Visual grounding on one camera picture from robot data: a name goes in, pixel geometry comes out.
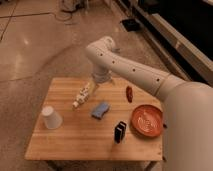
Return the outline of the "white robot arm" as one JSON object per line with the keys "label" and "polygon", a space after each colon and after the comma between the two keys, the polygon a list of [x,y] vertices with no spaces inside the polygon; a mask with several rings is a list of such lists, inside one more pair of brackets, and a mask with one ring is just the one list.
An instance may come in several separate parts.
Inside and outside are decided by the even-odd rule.
{"label": "white robot arm", "polygon": [[95,82],[108,81],[114,72],[162,103],[163,171],[213,171],[213,87],[121,57],[109,36],[85,52]]}

